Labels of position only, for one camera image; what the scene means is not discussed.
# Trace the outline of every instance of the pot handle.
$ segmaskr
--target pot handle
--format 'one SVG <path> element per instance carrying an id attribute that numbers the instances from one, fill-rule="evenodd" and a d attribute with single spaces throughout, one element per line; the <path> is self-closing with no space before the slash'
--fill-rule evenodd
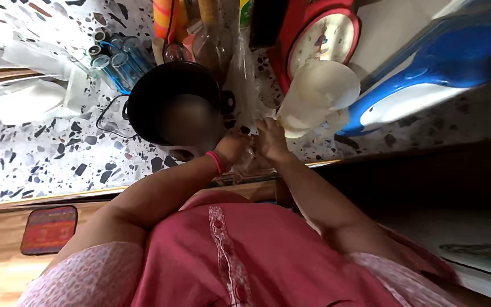
<path id="1" fill-rule="evenodd" d="M 122 119 L 128 120 L 128 101 L 122 105 Z"/>
<path id="2" fill-rule="evenodd" d="M 231 91 L 221 92 L 221 114 L 231 114 L 236 108 L 236 98 Z"/>

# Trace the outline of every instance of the red weighing scale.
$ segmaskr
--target red weighing scale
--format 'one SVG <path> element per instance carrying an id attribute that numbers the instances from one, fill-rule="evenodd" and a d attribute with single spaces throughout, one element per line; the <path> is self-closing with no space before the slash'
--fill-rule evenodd
<path id="1" fill-rule="evenodd" d="M 306 59 L 347 64 L 359 40 L 353 0 L 289 0 L 282 29 L 267 55 L 284 94 Z"/>

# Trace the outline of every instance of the woman's right hand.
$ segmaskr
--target woman's right hand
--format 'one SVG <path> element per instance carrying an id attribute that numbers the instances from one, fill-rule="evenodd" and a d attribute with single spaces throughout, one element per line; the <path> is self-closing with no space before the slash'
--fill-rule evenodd
<path id="1" fill-rule="evenodd" d="M 287 149 L 285 131 L 279 122 L 272 118 L 257 120 L 257 130 L 259 135 L 253 136 L 257 152 L 270 164 L 294 158 L 294 155 Z"/>

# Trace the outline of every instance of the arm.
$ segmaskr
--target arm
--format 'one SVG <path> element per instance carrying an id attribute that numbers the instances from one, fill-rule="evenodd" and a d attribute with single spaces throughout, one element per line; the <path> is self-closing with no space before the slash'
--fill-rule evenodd
<path id="1" fill-rule="evenodd" d="M 329 247 L 341 254 L 364 252 L 407 265 L 376 222 L 289 152 L 278 122 L 257 121 L 257 128 L 255 144 L 261 155 L 278 171 L 303 216 Z"/>
<path id="2" fill-rule="evenodd" d="M 229 170 L 242 155 L 249 138 L 226 136 L 215 152 Z M 147 232 L 177 211 L 192 195 L 219 175 L 212 157 L 203 156 L 142 178 L 99 209 L 79 229 L 45 269 L 71 254 L 114 241 L 145 243 Z"/>

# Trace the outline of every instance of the pink bangle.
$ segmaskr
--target pink bangle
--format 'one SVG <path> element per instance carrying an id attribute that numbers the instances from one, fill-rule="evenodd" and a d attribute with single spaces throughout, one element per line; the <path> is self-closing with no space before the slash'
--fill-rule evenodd
<path id="1" fill-rule="evenodd" d="M 210 156 L 213 158 L 213 160 L 215 161 L 215 165 L 217 165 L 217 171 L 219 172 L 219 175 L 225 173 L 225 169 L 222 167 L 221 159 L 214 151 L 208 151 L 206 153 L 206 156 Z"/>

